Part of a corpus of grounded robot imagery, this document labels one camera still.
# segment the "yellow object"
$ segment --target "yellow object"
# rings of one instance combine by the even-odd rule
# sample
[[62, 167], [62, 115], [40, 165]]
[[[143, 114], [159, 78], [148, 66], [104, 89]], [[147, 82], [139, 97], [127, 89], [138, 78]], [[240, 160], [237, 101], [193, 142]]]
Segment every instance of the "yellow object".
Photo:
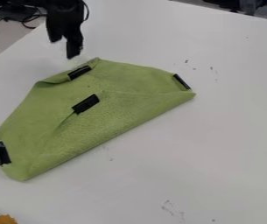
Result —
[[0, 224], [17, 224], [15, 219], [7, 215], [0, 215]]

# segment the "black clip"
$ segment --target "black clip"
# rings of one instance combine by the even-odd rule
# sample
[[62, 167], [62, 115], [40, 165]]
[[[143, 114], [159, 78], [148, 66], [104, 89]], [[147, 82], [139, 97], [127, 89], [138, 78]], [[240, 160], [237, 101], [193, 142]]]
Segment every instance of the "black clip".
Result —
[[181, 83], [183, 85], [183, 87], [185, 87], [186, 89], [191, 89], [187, 83], [185, 83], [181, 77], [179, 77], [177, 74], [173, 75], [173, 78], [175, 78], [179, 83]]
[[68, 76], [70, 77], [70, 80], [72, 81], [74, 79], [77, 79], [79, 76], [89, 72], [90, 70], [91, 70], [90, 66], [83, 66], [72, 71], [71, 73], [68, 74]]
[[0, 142], [0, 165], [11, 164], [11, 159], [3, 142]]
[[99, 98], [95, 94], [92, 94], [84, 101], [81, 101], [77, 105], [73, 106], [73, 110], [78, 115], [79, 113], [82, 113], [94, 107], [94, 105], [97, 104], [98, 102], [100, 102]]

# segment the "table surface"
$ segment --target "table surface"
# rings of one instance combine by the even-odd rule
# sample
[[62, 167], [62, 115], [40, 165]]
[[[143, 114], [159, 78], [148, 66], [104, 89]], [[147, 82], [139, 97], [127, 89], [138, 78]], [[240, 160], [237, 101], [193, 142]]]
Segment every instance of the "table surface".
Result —
[[41, 25], [0, 54], [0, 124], [45, 77], [94, 57], [179, 74], [193, 101], [24, 183], [20, 223], [267, 223], [267, 20], [165, 0], [89, 0], [85, 50]]

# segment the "green towel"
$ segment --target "green towel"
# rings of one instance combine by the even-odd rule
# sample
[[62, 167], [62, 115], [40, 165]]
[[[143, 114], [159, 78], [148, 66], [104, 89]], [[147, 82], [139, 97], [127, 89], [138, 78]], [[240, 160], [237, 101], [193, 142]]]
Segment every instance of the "green towel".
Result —
[[31, 179], [194, 96], [173, 73], [92, 59], [34, 85], [0, 127], [0, 165]]

